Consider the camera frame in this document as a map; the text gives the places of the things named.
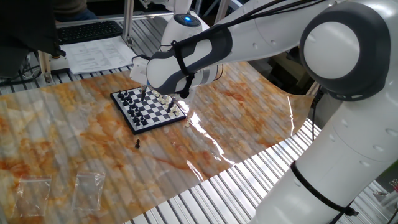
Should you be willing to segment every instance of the plastic bag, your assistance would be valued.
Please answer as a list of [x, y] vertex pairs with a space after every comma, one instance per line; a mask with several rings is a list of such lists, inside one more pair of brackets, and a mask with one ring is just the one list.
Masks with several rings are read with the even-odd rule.
[[51, 176], [21, 177], [12, 217], [44, 216], [50, 186]]
[[73, 193], [72, 209], [82, 211], [100, 210], [104, 181], [104, 173], [78, 172]]

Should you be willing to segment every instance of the black chess piece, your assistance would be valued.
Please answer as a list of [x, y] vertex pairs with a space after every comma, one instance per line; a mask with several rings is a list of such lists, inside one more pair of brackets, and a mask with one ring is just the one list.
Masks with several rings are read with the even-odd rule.
[[139, 139], [137, 140], [137, 143], [136, 143], [136, 149], [139, 149]]

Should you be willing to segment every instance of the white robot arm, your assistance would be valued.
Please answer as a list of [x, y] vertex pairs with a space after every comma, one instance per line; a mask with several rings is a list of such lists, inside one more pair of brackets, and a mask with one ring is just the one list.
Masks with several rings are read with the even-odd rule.
[[330, 223], [339, 213], [354, 215], [351, 201], [398, 159], [396, 24], [396, 0], [251, 0], [212, 28], [156, 52], [143, 71], [159, 93], [186, 97], [213, 81], [215, 75], [195, 73], [203, 68], [299, 44], [309, 74], [344, 103], [251, 223]]

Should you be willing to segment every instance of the marble pattern sheet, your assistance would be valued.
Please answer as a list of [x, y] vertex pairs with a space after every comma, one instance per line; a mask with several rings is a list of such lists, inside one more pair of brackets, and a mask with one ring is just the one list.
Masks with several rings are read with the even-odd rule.
[[[120, 223], [290, 137], [311, 96], [287, 94], [248, 63], [201, 86], [190, 119], [133, 135], [109, 94], [115, 73], [0, 96], [0, 204], [9, 223]], [[140, 148], [134, 146], [140, 139]], [[77, 172], [106, 174], [101, 209], [72, 210]], [[11, 217], [19, 179], [51, 175], [44, 216]]]

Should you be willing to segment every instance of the chess piece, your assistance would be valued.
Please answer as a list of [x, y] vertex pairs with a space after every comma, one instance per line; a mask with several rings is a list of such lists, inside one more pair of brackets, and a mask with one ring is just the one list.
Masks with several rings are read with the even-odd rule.
[[191, 119], [188, 119], [188, 120], [187, 120], [187, 123], [185, 124], [185, 127], [189, 128], [190, 123], [191, 123]]
[[137, 142], [136, 142], [136, 149], [139, 149], [139, 139], [137, 139]]

